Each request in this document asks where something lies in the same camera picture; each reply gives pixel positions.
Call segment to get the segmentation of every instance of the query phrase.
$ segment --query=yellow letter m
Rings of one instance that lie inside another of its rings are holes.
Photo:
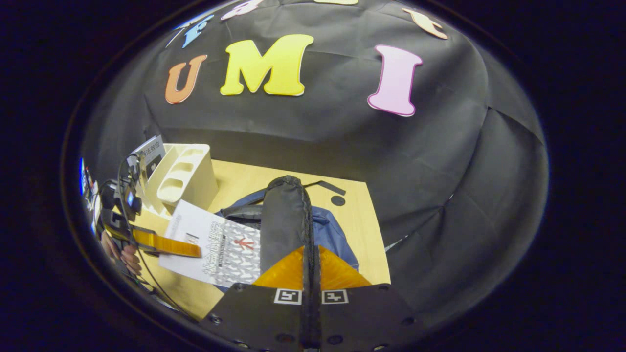
[[[300,66],[304,49],[311,43],[312,36],[289,34],[280,37],[263,56],[251,40],[232,43],[226,48],[230,59],[226,82],[220,93],[236,95],[244,91],[244,85],[239,83],[239,72],[248,89],[256,93],[267,72],[272,70],[269,81],[263,86],[267,94],[302,95],[304,85],[300,83]]]

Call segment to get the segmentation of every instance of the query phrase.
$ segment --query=wooden table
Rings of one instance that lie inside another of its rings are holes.
[[[346,194],[343,198],[346,203],[339,207],[331,202],[331,197],[337,195],[333,191],[318,185],[307,188],[311,204],[329,210],[337,219],[346,234],[348,244],[359,261],[359,272],[372,284],[391,283],[381,231],[367,185],[364,182],[219,160],[212,160],[212,163],[219,188],[207,209],[213,213],[232,205],[252,192],[267,187],[270,181],[285,175],[298,177],[302,184],[323,180],[345,190]],[[153,229],[157,234],[163,235],[168,220],[144,211],[136,218],[134,224]],[[146,270],[147,266],[165,292],[196,319],[204,318],[223,296],[223,293],[212,284],[169,271],[158,265],[157,258],[146,255],[143,258],[145,259],[145,262],[141,264],[143,278],[156,287]]]

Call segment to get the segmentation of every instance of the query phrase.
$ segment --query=foam letter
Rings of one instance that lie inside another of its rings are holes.
[[[244,91],[239,83],[239,72],[244,76],[248,89],[255,93],[263,78],[272,70],[270,80],[263,86],[267,94],[302,95],[304,85],[300,83],[302,55],[313,37],[305,34],[288,34],[280,37],[261,56],[251,40],[238,41],[226,47],[230,54],[226,70],[226,82],[220,88],[222,95],[236,95]]]
[[[206,59],[207,55],[200,55],[189,61],[189,74],[187,75],[185,87],[182,90],[176,89],[176,86],[178,85],[180,71],[187,64],[179,63],[178,65],[170,68],[170,76],[167,79],[167,85],[165,85],[165,100],[167,100],[168,103],[181,103],[192,94],[196,78],[198,78],[198,72],[200,71],[200,64]]]
[[[427,31],[428,33],[432,34],[433,36],[437,37],[437,38],[441,38],[441,39],[447,39],[448,36],[443,34],[442,32],[439,32],[435,26],[441,28],[441,25],[439,23],[435,23],[432,22],[431,19],[428,18],[427,15],[425,14],[421,14],[421,13],[417,13],[413,10],[409,10],[409,9],[402,9],[404,12],[410,13],[411,14],[411,18],[413,19],[413,22],[415,22],[415,24],[417,24],[421,29]]]
[[[251,0],[247,3],[239,4],[235,6],[232,10],[230,10],[227,14],[222,16],[221,20],[229,19],[234,16],[239,16],[241,14],[249,13],[256,9],[263,0]]]
[[[416,65],[422,64],[419,56],[389,45],[374,47],[382,55],[381,80],[378,90],[367,98],[374,109],[400,116],[413,116],[415,106],[409,99]]]
[[[358,4],[359,0],[313,0],[320,4],[337,4],[337,5],[354,5]]]
[[[191,43],[195,38],[197,38],[200,35],[200,32],[202,32],[204,27],[207,26],[207,22],[209,22],[212,18],[213,18],[212,14],[208,15],[207,18],[198,22],[198,24],[191,27],[191,29],[189,29],[187,33],[185,33],[185,44],[183,44],[183,48],[189,45],[189,43]]]

